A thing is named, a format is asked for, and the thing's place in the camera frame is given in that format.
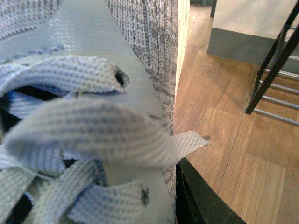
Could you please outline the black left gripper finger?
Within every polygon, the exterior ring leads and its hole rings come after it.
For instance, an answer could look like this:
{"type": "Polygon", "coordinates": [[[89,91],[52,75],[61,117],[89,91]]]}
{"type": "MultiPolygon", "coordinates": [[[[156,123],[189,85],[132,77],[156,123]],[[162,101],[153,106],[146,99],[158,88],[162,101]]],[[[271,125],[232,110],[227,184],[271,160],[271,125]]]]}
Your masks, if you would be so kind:
{"type": "Polygon", "coordinates": [[[187,158],[176,166],[176,216],[179,224],[244,224],[187,158]]]}

